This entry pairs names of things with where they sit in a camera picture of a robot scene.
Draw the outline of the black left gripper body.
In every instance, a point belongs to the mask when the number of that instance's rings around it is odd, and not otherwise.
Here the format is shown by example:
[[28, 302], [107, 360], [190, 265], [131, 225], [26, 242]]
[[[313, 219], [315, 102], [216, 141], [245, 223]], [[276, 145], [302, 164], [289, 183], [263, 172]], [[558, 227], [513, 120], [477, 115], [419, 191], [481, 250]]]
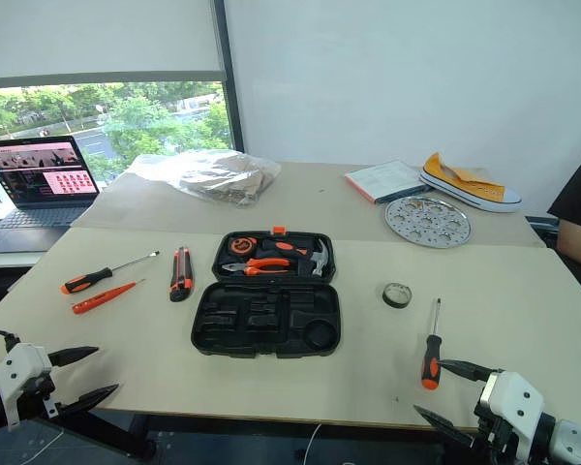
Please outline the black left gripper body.
[[57, 415], [56, 402], [52, 398], [56, 387], [50, 376], [51, 370], [28, 370], [18, 375], [21, 394], [17, 410], [21, 419], [51, 419]]

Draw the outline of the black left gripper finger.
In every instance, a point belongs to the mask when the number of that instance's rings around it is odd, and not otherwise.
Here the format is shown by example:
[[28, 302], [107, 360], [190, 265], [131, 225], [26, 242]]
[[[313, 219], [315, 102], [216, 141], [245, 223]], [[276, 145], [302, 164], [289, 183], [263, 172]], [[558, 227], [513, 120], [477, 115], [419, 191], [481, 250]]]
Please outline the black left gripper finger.
[[88, 412], [96, 407], [119, 388], [119, 384], [100, 387], [83, 394], [76, 402], [69, 405], [58, 406], [58, 416], [66, 417], [81, 412]]
[[81, 346], [55, 351], [47, 356], [52, 366], [63, 367], [82, 360], [98, 351], [98, 347]]

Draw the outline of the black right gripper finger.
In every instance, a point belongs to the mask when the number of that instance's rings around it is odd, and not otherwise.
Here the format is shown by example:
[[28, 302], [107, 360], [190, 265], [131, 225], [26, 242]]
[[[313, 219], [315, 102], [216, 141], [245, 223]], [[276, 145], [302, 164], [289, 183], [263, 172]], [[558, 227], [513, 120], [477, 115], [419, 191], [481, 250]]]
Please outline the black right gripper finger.
[[441, 359], [438, 365], [441, 369], [473, 382], [487, 382], [493, 373], [503, 372], [503, 369], [488, 368], [464, 360]]
[[474, 445], [474, 437], [457, 429], [450, 420], [418, 405], [414, 405], [413, 408], [431, 426], [452, 441], [462, 445], [464, 448], [471, 448]]

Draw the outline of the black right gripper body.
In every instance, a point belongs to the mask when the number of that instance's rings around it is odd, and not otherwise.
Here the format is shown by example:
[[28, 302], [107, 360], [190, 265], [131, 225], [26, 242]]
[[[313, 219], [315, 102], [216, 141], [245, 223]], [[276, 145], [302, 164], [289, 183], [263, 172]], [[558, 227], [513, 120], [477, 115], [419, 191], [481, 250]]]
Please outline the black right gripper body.
[[475, 407], [474, 414], [478, 417], [478, 432], [474, 438], [473, 451], [486, 456], [512, 456], [512, 426], [488, 407]]

